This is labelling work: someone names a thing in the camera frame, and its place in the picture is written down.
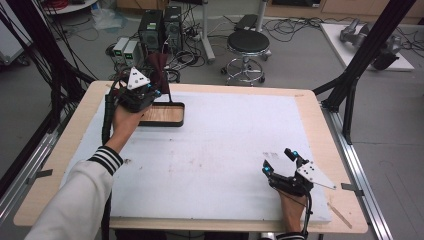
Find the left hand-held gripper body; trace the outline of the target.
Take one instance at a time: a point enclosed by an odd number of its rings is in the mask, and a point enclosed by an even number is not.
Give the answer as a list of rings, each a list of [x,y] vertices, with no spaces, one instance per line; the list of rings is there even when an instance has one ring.
[[[153,91],[149,91],[147,84],[151,81],[136,67],[132,67],[127,78],[118,82],[116,92],[117,103],[131,113],[136,113],[149,107],[156,98]]]

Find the wooden table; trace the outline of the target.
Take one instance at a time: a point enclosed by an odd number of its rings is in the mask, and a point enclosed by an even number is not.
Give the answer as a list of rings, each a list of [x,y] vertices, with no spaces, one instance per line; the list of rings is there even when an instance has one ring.
[[[112,86],[110,81],[92,83],[84,95],[75,113],[71,117],[57,143],[51,147],[51,153],[41,169],[51,174],[35,180],[29,192],[23,198],[14,214],[13,223],[17,226],[32,226],[42,210],[59,189],[60,180],[65,174],[65,167],[76,152],[84,131],[92,120],[102,97]],[[314,93],[306,89],[282,89],[265,87],[218,86],[199,84],[172,84],[170,89],[176,92],[224,93],[231,96],[267,95],[292,97],[298,106],[300,121],[306,131],[307,145],[311,157],[318,166],[333,180],[336,188],[324,191],[326,201],[324,208],[330,211],[332,221],[329,223],[313,222],[309,231],[312,233],[361,234],[368,230],[366,218],[359,201],[351,190],[343,190],[343,183],[351,184],[349,169],[344,165],[344,153],[341,145],[344,137],[338,123],[339,116],[322,109]],[[277,220],[212,220],[189,218],[149,218],[149,217],[113,217],[113,228],[150,228],[166,230],[191,231],[280,231],[282,225]]]

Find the large black computer tower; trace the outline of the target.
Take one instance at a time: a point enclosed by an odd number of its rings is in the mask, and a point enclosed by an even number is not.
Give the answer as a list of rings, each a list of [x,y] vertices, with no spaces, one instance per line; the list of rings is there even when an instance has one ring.
[[[138,34],[140,42],[149,51],[159,51],[164,41],[163,11],[146,10],[142,15]]]

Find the black rack with wooden tray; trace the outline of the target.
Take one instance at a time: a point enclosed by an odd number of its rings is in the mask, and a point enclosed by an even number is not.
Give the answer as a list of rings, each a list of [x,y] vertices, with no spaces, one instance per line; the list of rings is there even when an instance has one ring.
[[[175,102],[163,67],[149,67],[146,69],[149,79],[160,91],[151,108],[141,118],[140,126],[149,127],[181,127],[184,124],[185,104]]]

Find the flat black floor device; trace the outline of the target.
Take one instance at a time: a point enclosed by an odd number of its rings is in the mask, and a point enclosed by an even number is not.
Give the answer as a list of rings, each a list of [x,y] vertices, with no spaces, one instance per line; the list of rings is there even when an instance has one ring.
[[[252,30],[256,31],[258,16],[255,14],[244,15],[235,25],[234,30]]]

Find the white foam mat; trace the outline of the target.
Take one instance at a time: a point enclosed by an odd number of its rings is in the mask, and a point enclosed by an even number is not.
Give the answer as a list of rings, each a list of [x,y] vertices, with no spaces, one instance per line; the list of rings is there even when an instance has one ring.
[[[180,127],[138,128],[121,152],[111,215],[155,219],[278,220],[262,165],[291,176],[284,153],[312,156],[293,96],[175,91]]]

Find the aluminium rail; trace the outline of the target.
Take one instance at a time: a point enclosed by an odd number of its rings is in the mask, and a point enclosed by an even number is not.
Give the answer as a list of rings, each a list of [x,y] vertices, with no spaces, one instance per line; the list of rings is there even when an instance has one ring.
[[[69,115],[62,112],[55,126],[51,125],[52,119],[53,113],[49,112],[0,179],[0,225],[31,186],[26,184],[27,178],[43,170],[43,165],[69,122]]]
[[[357,198],[364,212],[367,225],[371,228],[376,240],[394,240],[354,145],[350,144],[342,133],[342,117],[339,113],[330,112],[324,107],[321,110],[332,132],[333,139],[339,149],[352,184],[364,191],[364,195]]]

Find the grey robot part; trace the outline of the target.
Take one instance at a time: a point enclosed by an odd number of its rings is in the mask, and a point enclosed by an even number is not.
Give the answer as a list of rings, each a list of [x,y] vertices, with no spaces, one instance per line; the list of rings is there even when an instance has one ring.
[[[359,48],[373,28],[373,23],[366,23],[356,32],[356,27],[360,23],[358,18],[354,19],[347,27],[340,31],[339,40],[342,43],[349,42],[355,48]],[[376,57],[371,61],[371,66],[375,70],[385,70],[399,59],[397,54],[401,50],[401,37],[391,34],[380,48]]]

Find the black round stool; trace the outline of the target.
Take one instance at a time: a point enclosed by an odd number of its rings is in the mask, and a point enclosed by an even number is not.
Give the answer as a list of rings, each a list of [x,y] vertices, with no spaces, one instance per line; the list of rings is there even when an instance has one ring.
[[[249,83],[265,82],[265,72],[262,65],[255,57],[268,59],[270,41],[262,33],[252,30],[238,30],[231,33],[227,38],[227,49],[237,57],[229,61],[220,69],[227,76],[226,84],[231,81]]]

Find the grey metal bracket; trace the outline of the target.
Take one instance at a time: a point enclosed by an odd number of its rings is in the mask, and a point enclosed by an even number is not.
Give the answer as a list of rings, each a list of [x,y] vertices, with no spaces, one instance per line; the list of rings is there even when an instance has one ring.
[[[34,184],[34,182],[39,179],[39,178],[43,178],[43,177],[48,177],[51,176],[53,173],[53,169],[48,169],[48,170],[42,170],[42,171],[38,171],[36,172],[32,177],[27,178],[26,180],[26,184],[27,185],[32,185]]]
[[[364,195],[364,191],[359,189],[356,185],[354,184],[348,184],[348,183],[342,183],[341,184],[341,188],[343,190],[347,190],[347,191],[352,191],[357,197],[361,197]]]

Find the person's right hand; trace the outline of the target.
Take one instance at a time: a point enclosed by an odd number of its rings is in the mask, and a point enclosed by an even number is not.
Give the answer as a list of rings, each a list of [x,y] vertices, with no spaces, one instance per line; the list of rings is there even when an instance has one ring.
[[[293,196],[284,192],[280,192],[279,196],[285,230],[287,232],[300,232],[302,230],[301,216],[307,202],[306,197]]]

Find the white power supply box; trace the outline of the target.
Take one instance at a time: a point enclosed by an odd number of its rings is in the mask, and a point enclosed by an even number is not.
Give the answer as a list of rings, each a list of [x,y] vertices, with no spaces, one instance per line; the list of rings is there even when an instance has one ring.
[[[124,50],[125,62],[128,66],[136,66],[140,60],[138,42],[130,40]]]
[[[128,37],[121,37],[118,42],[115,44],[115,46],[112,49],[114,60],[117,63],[124,63],[125,57],[124,57],[124,50],[129,42]]]

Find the black metal frame strut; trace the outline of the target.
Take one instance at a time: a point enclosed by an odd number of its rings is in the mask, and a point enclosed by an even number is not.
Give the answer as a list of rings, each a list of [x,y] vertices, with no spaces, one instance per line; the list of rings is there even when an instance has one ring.
[[[357,83],[369,64],[377,57],[389,35],[394,32],[416,1],[389,0],[364,43],[341,75],[313,90],[315,95],[331,90],[330,95],[322,101],[322,106],[330,112],[338,112],[340,104],[346,101],[342,136],[349,145],[352,144],[351,125]]]

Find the slim black computer tower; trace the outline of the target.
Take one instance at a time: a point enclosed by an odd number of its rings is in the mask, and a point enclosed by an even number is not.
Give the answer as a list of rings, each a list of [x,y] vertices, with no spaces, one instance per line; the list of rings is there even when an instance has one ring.
[[[166,42],[174,53],[183,49],[181,14],[182,10],[180,6],[168,6],[164,13]]]

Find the white floor board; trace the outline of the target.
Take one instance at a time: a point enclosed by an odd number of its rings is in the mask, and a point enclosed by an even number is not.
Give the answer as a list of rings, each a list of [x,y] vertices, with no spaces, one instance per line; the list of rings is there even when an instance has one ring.
[[[340,32],[346,27],[347,24],[321,23],[321,29],[326,39],[331,44],[344,67],[351,62],[357,51],[350,42],[343,43],[339,39]],[[414,67],[401,53],[397,53],[396,56],[398,59],[386,68],[386,71],[408,72],[414,70]]]

